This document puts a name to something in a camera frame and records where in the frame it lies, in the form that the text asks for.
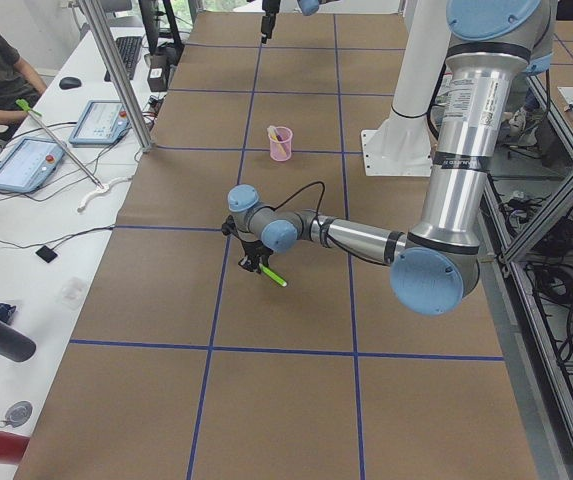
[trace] white desk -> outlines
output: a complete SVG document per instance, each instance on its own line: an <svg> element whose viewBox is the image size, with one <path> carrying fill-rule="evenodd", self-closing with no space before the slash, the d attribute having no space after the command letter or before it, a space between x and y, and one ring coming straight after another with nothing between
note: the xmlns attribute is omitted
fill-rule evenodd
<svg viewBox="0 0 573 480"><path fill-rule="evenodd" d="M113 33L116 37L140 35L142 30L120 28L113 29ZM42 113L46 124L53 124L76 121L89 100L118 99L112 83L103 81L105 71L92 35L86 35L35 109ZM131 82L141 106L145 106L151 94L147 73L142 60ZM65 76L80 78L82 86L60 90L59 80ZM33 128L36 125L27 119L19 133ZM71 131L72 128L57 130L58 136L66 139ZM45 136L40 132L32 135ZM84 162L95 158L99 151L97 148L75 150ZM139 144L131 131L100 159L96 175L102 181L132 175L137 168L134 156L138 151ZM80 178L84 178L83 174L71 160L65 160L47 181L52 184L33 195L44 198ZM43 203L21 196L0 201L0 239L27 245L111 225L129 186L129 183L116 185L107 195L93 199L82 214L77 213L76 208L83 196L95 188L88 179ZM57 249L59 257L50 264L35 255L38 247L19 250L0 244L0 302L17 305L13 327L37 344L35 355L24 363L0 357L0 420L8 407L20 400L28 400L34 407L27 424L15 429L7 427L6 431L31 435L109 237L109 231L101 231L74 238ZM81 280L85 288L77 301L62 301L62 287L72 278ZM92 386L80 385L80 388ZM0 465L0 480L11 479L15 470L14 466Z"/></svg>

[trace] green object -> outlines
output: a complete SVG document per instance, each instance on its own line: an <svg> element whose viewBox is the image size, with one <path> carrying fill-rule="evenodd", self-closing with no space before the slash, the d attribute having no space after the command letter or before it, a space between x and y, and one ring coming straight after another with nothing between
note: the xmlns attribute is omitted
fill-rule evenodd
<svg viewBox="0 0 573 480"><path fill-rule="evenodd" d="M285 287L288 285L288 282L286 280L284 280L282 277L280 277L279 275L277 275L275 272L273 272L270 268L268 268L265 265L262 265L261 263L259 264L259 268L262 271L262 273L266 274L266 276L268 278L270 278L272 281L274 281L277 285L279 285L280 287Z"/></svg>
<svg viewBox="0 0 573 480"><path fill-rule="evenodd" d="M15 100L15 103L17 104L17 106L19 108L21 108L25 112L31 112L32 111L33 113L39 115L40 117L42 116L41 113L30 108L30 105L28 104L28 102L26 100L24 100L23 98L19 98L19 99Z"/></svg>

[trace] black keyboard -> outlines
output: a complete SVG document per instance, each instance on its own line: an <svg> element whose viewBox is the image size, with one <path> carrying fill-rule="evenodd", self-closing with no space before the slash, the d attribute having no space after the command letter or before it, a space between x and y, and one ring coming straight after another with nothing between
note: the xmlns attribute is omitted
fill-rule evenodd
<svg viewBox="0 0 573 480"><path fill-rule="evenodd" d="M122 62L124 62L124 67L126 67L126 71L128 72L128 79L132 80L135 76L137 62L139 61L142 37L119 37L115 40L115 43L117 44L119 55L122 57ZM110 73L106 72L104 81L110 82Z"/></svg>

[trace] computer mouse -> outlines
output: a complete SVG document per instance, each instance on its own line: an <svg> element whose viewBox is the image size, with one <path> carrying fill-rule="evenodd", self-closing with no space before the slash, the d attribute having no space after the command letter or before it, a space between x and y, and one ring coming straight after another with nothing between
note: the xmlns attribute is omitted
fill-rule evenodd
<svg viewBox="0 0 573 480"><path fill-rule="evenodd" d="M82 81L77 77L64 77L59 81L59 88L62 90L70 90L82 86Z"/></svg>

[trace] blue joint cap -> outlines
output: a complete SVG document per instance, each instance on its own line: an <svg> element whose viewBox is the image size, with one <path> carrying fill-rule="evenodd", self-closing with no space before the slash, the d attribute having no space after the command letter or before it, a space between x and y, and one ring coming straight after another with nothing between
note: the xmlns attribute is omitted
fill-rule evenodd
<svg viewBox="0 0 573 480"><path fill-rule="evenodd" d="M550 68L550 64L552 61L553 61L552 53L544 55L543 57L532 59L528 64L528 67L524 69L524 75L530 77L532 75L539 75L540 73L544 73L546 70Z"/></svg>
<svg viewBox="0 0 573 480"><path fill-rule="evenodd" d="M307 17L319 10L319 0L297 0L302 14Z"/></svg>
<svg viewBox="0 0 573 480"><path fill-rule="evenodd" d="M541 0L449 0L446 20L462 40L483 42L519 28L537 10Z"/></svg>
<svg viewBox="0 0 573 480"><path fill-rule="evenodd" d="M244 212L259 202L259 194L255 187L237 185L228 192L228 209L233 212Z"/></svg>
<svg viewBox="0 0 573 480"><path fill-rule="evenodd" d="M409 248L395 259L390 285L400 302L422 315L446 313L464 297L464 281L455 264L424 247Z"/></svg>
<svg viewBox="0 0 573 480"><path fill-rule="evenodd" d="M297 242L297 229L287 220L275 220L264 227L261 240L271 250L284 253Z"/></svg>

